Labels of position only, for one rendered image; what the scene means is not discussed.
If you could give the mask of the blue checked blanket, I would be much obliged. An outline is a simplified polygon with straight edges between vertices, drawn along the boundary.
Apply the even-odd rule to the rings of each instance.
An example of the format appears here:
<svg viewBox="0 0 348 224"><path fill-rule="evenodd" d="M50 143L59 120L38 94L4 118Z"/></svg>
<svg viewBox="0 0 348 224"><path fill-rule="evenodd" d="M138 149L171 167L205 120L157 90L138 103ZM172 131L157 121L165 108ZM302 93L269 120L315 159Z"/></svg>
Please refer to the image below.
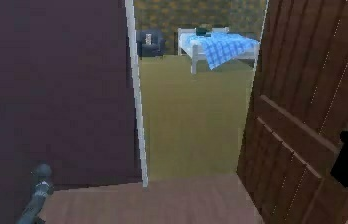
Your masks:
<svg viewBox="0 0 348 224"><path fill-rule="evenodd" d="M189 55L197 46L197 53L205 56L210 70L232 59L238 59L245 53L256 54L256 48L259 46L259 42L254 39L224 32L211 32L208 36L182 34L180 43L181 48Z"/></svg>

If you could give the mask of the brown wooden room door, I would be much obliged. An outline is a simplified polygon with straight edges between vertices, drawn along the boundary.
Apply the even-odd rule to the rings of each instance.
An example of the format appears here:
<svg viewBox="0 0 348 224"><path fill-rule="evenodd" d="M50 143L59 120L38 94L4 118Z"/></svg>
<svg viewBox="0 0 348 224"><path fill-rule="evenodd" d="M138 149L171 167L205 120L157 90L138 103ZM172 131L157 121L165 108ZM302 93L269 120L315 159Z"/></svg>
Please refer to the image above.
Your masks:
<svg viewBox="0 0 348 224"><path fill-rule="evenodd" d="M348 224L348 0L268 0L237 174L259 224Z"/></svg>

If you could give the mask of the dark grey baseball bat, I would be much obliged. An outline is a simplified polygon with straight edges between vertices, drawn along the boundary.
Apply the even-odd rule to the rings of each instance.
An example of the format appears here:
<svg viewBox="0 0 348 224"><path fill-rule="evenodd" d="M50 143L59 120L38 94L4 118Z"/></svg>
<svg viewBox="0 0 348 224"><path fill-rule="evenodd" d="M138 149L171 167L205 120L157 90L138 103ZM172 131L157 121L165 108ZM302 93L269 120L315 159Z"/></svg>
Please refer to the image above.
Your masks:
<svg viewBox="0 0 348 224"><path fill-rule="evenodd" d="M30 201L23 210L15 224L46 224L46 221L39 216L46 199L53 194L52 169L48 164L40 164L33 171L35 178Z"/></svg>

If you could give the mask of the white bed frame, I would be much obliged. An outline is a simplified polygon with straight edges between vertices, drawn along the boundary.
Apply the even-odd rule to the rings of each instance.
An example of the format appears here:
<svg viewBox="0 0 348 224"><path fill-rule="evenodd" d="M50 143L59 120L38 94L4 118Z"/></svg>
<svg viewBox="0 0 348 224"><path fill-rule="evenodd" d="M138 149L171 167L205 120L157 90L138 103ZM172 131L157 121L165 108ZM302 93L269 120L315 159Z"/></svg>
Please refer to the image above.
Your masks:
<svg viewBox="0 0 348 224"><path fill-rule="evenodd" d="M192 28L192 29L185 29L185 28L179 28L177 30L178 32L178 54L182 55L182 53L186 53L182 48L181 48L181 43L180 43L180 37L182 34L196 34L196 29ZM228 27L224 27L224 28L212 28L211 32L224 32L224 33L230 33L229 28ZM192 74L196 74L197 73L197 63L199 61L206 61L205 56L203 54L198 54L197 53L197 49L198 47L195 46L193 48L193 52L191 55L189 55L188 53L186 53L190 59L191 59L191 66L190 66L190 71ZM258 59L258 55L259 55L259 49L260 49L260 42L259 42L259 46L256 48L256 54L253 53L245 53L243 56L240 56L238 59L246 59L246 60L253 60L254 62L257 61Z"/></svg>

